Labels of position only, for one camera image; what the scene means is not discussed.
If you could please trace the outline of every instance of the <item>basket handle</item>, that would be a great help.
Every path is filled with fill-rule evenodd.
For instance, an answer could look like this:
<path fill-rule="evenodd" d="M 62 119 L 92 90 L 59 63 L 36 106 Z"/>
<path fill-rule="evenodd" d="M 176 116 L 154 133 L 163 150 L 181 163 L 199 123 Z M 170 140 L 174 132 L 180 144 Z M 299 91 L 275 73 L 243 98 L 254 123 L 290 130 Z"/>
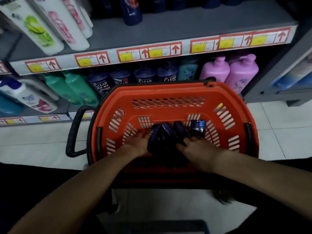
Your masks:
<path fill-rule="evenodd" d="M 77 139 L 79 126 L 80 126 L 84 113 L 86 111 L 95 111 L 95 110 L 96 110 L 95 107 L 90 107 L 90 106 L 82 106 L 80 109 L 78 109 L 75 115 L 75 118 L 72 122 L 71 129 L 69 130 L 69 133 L 68 133 L 68 139 L 67 139 L 67 144 L 66 144 L 66 155 L 68 157 L 78 157 L 80 155 L 87 153 L 87 149 L 83 149 L 83 150 L 75 152 L 76 139 Z"/>

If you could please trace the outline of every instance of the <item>shopping basket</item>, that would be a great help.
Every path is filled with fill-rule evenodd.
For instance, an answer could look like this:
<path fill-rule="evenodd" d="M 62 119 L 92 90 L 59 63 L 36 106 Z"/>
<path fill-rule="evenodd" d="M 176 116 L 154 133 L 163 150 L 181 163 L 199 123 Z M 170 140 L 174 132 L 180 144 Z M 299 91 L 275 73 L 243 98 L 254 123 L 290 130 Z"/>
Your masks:
<path fill-rule="evenodd" d="M 93 110 L 87 148 L 75 152 L 76 136 L 85 111 Z M 155 123 L 206 120 L 205 138 L 215 146 L 258 157 L 255 122 L 244 101 L 227 85 L 217 82 L 167 83 L 116 86 L 97 108 L 81 107 L 69 132 L 66 154 L 87 153 L 89 164 L 113 153 L 128 137 Z M 128 164 L 113 183 L 130 188 L 207 188 L 215 175 L 191 166 L 168 168 L 154 158 L 138 158 Z"/>

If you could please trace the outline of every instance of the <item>white tile floor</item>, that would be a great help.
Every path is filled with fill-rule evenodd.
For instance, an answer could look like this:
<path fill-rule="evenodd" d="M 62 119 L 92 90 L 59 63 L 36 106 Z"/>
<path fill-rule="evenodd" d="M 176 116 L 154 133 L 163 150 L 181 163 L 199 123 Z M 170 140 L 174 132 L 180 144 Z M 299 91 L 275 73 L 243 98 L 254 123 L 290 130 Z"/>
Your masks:
<path fill-rule="evenodd" d="M 247 105 L 258 129 L 263 160 L 306 158 L 312 151 L 312 101 L 300 107 L 285 102 Z M 85 148 L 89 122 L 82 122 L 76 150 Z M 68 158 L 65 146 L 70 123 L 0 128 L 0 162 L 81 170 L 85 156 Z M 121 212 L 106 221 L 202 219 L 212 234 L 225 233 L 246 219 L 254 207 L 224 206 L 206 190 L 117 190 Z"/>

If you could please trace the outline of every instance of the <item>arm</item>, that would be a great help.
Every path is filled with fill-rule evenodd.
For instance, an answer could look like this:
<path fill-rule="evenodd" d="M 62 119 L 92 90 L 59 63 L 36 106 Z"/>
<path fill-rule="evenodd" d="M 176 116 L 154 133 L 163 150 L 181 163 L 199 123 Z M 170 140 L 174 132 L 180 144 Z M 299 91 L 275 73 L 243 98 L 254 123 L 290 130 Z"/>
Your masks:
<path fill-rule="evenodd" d="M 184 139 L 177 148 L 197 167 L 250 186 L 312 220 L 312 173 L 224 150 L 204 140 Z"/>
<path fill-rule="evenodd" d="M 116 152 L 78 173 L 41 200 L 9 234 L 76 233 L 120 170 L 147 152 L 147 141 L 142 135 L 132 137 Z"/>

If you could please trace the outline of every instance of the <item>pink pump bottle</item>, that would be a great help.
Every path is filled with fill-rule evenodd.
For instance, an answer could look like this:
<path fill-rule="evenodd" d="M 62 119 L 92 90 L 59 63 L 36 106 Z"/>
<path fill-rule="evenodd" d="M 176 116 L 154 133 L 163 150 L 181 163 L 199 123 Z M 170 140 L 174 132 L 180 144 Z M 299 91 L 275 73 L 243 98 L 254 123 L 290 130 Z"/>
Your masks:
<path fill-rule="evenodd" d="M 217 57 L 213 62 L 207 62 L 202 67 L 200 80 L 208 77 L 216 77 L 217 82 L 224 82 L 230 73 L 229 64 L 225 61 L 225 57 Z"/>
<path fill-rule="evenodd" d="M 254 54 L 242 56 L 240 59 L 240 61 L 233 62 L 230 65 L 231 72 L 225 80 L 225 83 L 237 94 L 246 87 L 259 71 Z"/>

